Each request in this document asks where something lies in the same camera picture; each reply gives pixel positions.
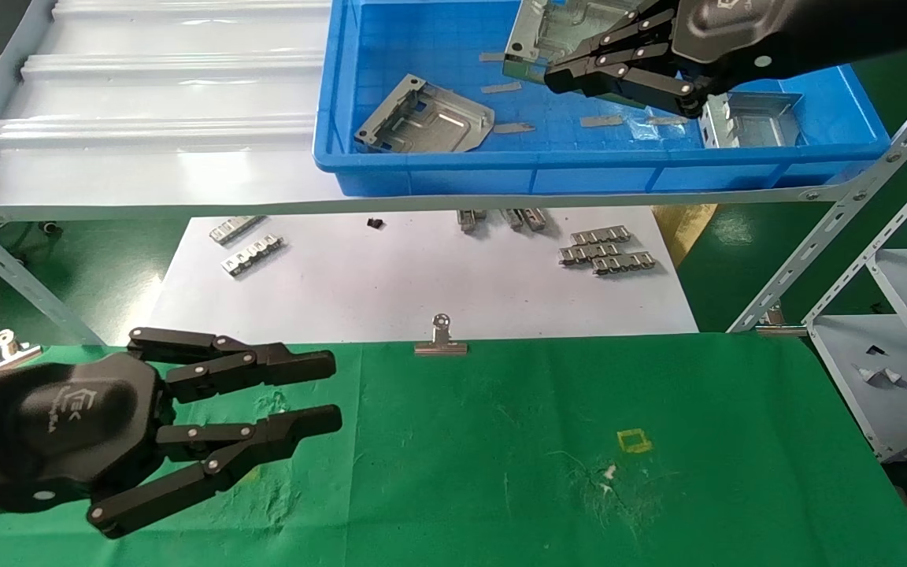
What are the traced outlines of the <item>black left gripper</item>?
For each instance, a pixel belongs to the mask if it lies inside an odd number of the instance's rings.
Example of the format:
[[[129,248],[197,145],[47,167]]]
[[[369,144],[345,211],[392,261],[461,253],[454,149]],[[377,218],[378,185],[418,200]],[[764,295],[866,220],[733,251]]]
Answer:
[[[165,382],[179,403],[337,371],[328,350],[295,353],[282,343],[159,328],[135,328],[129,339],[139,359],[173,365]],[[129,353],[0,371],[0,514],[104,498],[87,521],[119,539],[230,491],[257,466],[291,458],[302,440],[341,430],[336,405],[254,424],[167,424],[161,374]],[[184,467],[136,487],[163,459]]]

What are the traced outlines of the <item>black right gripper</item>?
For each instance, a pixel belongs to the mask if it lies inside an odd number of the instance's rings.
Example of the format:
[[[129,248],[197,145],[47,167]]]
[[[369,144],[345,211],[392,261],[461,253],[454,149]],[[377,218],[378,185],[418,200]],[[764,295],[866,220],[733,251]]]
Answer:
[[[555,94],[616,98],[702,117],[702,78],[724,85],[799,74],[786,28],[794,1],[641,1],[544,72]]]

